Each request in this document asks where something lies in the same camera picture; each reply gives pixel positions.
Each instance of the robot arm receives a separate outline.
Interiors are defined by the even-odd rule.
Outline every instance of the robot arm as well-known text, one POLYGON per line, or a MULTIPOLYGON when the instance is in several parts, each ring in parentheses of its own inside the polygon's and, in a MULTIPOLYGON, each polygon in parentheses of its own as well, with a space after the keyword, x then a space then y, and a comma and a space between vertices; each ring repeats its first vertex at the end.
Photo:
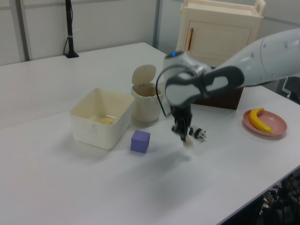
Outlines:
POLYGON ((165 96, 175 118, 172 130, 185 141, 192 118, 190 105, 196 99, 300 76, 300 29, 259 39, 215 69, 193 60, 185 52, 166 56, 164 69, 174 65, 185 65, 187 69, 170 69, 164 73, 165 96))

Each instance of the cabinet handle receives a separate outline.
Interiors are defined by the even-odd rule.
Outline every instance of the cabinet handle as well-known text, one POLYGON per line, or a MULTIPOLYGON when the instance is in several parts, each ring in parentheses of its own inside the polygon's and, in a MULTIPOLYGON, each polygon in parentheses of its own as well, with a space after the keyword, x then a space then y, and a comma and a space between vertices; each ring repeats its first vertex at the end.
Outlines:
POLYGON ((191 28, 190 32, 189 32, 189 41, 188 41, 188 46, 187 46, 187 50, 189 51, 191 48, 191 42, 192 42, 192 36, 193 36, 193 31, 194 28, 191 28))

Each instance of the white wall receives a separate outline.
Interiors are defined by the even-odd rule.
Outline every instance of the white wall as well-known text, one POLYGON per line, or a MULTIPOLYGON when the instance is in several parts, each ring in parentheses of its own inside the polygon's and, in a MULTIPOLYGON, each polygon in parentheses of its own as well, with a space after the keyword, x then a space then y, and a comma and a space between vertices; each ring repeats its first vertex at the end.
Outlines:
MULTIPOLYGON (((67 22, 64 0, 22 0, 31 60, 62 55, 67 22)), ((155 0, 72 0, 77 53, 145 42, 152 45, 155 0)))
POLYGON ((24 61, 15 5, 9 0, 0 1, 0 21, 0 66, 24 61))
MULTIPOLYGON (((254 5, 255 3, 255 0, 219 1, 245 5, 254 5)), ((164 53, 174 51, 177 46, 182 2, 183 0, 162 0, 160 2, 161 16, 158 21, 157 48, 164 53)), ((265 2, 265 19, 259 38, 300 27, 299 0, 265 0, 265 2)))

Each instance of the plate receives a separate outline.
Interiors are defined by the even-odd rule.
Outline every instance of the plate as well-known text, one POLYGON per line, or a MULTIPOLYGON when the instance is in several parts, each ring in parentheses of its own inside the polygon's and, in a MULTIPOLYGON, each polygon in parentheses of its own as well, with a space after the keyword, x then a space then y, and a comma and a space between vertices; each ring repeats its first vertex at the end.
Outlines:
POLYGON ((268 126, 270 126, 273 130, 273 133, 267 133, 267 132, 263 132, 258 130, 257 128, 255 128, 253 126, 253 124, 251 123, 250 119, 249 119, 249 114, 250 114, 251 110, 248 110, 247 112, 244 113, 243 116, 243 120, 245 125, 253 130, 254 132, 260 134, 260 135, 265 135, 265 136, 278 136, 278 135, 282 135, 285 133, 286 129, 287 129, 287 124, 286 122, 279 116, 277 116, 276 114, 263 110, 262 112, 260 112, 257 116, 258 118, 264 122, 265 124, 267 124, 268 126))

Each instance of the panda figurine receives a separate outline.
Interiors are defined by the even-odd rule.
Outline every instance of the panda figurine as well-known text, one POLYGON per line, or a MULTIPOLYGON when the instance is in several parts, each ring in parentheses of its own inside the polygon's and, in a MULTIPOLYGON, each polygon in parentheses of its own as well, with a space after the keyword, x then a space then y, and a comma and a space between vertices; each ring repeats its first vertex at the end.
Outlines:
POLYGON ((201 139, 204 139, 206 138, 206 130, 202 130, 201 128, 193 125, 190 127, 190 130, 189 130, 189 135, 194 135, 194 138, 198 139, 199 137, 201 139))

